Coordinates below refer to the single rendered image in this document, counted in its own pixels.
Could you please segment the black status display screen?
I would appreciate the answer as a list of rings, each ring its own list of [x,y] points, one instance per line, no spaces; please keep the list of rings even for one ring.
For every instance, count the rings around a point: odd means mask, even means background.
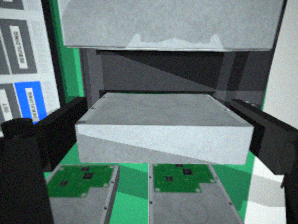
[[[0,0],[1,124],[66,104],[49,0]]]

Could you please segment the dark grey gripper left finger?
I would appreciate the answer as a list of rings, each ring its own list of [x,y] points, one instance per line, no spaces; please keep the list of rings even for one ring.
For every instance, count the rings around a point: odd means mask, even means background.
[[[1,124],[0,224],[54,224],[44,172],[53,172],[77,142],[75,123],[87,111],[87,97],[76,97],[35,124]]]

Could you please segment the green bench mat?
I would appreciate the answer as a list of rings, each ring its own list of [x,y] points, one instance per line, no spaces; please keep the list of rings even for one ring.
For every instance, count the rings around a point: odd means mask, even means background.
[[[64,46],[58,1],[49,0],[49,5],[67,104],[84,97],[79,49]],[[255,155],[249,151],[245,165],[211,164],[243,221],[254,160]],[[59,164],[119,165],[120,179],[110,224],[148,224],[148,163],[82,163],[76,142]]]

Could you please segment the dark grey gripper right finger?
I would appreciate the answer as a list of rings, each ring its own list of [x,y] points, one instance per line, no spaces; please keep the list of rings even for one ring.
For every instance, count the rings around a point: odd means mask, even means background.
[[[298,224],[298,129],[241,99],[231,99],[229,109],[254,126],[249,151],[284,175],[286,224]]]

